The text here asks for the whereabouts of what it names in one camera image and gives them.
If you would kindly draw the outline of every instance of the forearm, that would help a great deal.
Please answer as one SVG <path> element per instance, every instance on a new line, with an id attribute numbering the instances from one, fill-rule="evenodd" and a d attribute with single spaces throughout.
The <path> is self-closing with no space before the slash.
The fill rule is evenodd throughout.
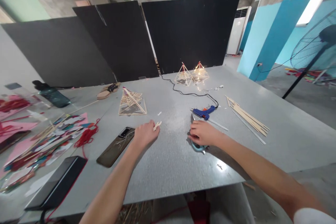
<path id="1" fill-rule="evenodd" d="M 290 218 L 302 207 L 323 211 L 319 202 L 301 184 L 262 156 L 226 135 L 217 143 L 217 146 L 235 159 L 268 196 L 284 208 Z"/>
<path id="2" fill-rule="evenodd" d="M 116 222 L 139 155 L 139 149 L 130 143 L 125 154 L 85 212 L 80 224 L 112 224 Z"/>

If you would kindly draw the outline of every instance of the standing fan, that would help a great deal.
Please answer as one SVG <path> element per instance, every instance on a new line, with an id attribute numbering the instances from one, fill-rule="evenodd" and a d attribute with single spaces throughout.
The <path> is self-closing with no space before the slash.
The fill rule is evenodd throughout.
<path id="1" fill-rule="evenodd" d="M 325 28 L 336 24 L 336 9 L 320 20 L 305 36 L 299 41 L 293 50 L 290 63 L 298 71 L 306 68 L 315 55 L 325 45 L 325 40 L 320 37 L 320 32 Z M 330 62 L 330 55 L 324 53 L 315 62 L 310 70 L 324 70 L 326 62 Z"/>
<path id="2" fill-rule="evenodd" d="M 293 50 L 290 62 L 302 73 L 282 97 L 285 99 L 310 69 L 329 69 L 336 61 L 336 9 L 303 36 Z"/>

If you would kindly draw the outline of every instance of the scissors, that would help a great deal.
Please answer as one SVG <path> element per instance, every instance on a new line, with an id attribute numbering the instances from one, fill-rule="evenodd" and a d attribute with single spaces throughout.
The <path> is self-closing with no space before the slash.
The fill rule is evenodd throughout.
<path id="1" fill-rule="evenodd" d="M 191 123 L 193 123 L 193 121 L 195 121 L 195 116 L 193 113 L 191 113 Z M 191 141 L 191 146 L 193 147 L 193 149 L 197 152 L 203 152 L 203 154 L 205 154 L 205 148 L 207 148 L 207 145 L 198 145 L 196 143 L 194 143 L 193 141 Z"/>

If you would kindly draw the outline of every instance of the bundle of wooden sticks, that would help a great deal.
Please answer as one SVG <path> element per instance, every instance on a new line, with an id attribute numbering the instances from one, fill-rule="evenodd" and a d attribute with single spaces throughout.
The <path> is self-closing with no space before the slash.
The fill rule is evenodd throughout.
<path id="1" fill-rule="evenodd" d="M 249 113 L 247 113 L 245 110 L 243 110 L 234 100 L 227 97 L 227 103 L 229 107 L 233 108 L 242 118 L 244 118 L 257 132 L 260 132 L 265 137 L 268 134 L 268 131 L 270 130 L 267 128 L 264 124 L 259 122 L 257 119 L 255 119 L 253 116 L 251 116 Z"/>

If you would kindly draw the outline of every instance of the fan pole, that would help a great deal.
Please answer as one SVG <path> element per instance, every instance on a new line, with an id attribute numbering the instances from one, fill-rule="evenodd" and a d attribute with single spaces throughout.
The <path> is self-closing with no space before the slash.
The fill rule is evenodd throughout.
<path id="1" fill-rule="evenodd" d="M 330 45 L 326 44 L 324 47 L 321 48 L 321 50 L 316 54 L 316 56 L 311 60 L 311 62 L 308 64 L 308 66 L 304 69 L 304 71 L 300 74 L 300 76 L 296 79 L 296 81 L 291 85 L 291 87 L 284 94 L 284 96 L 282 97 L 283 99 L 286 99 L 286 97 L 289 95 L 289 93 L 295 88 L 295 86 L 299 83 L 299 81 L 307 74 L 307 72 L 314 65 L 314 63 L 319 59 L 319 57 L 329 47 L 330 47 Z"/>

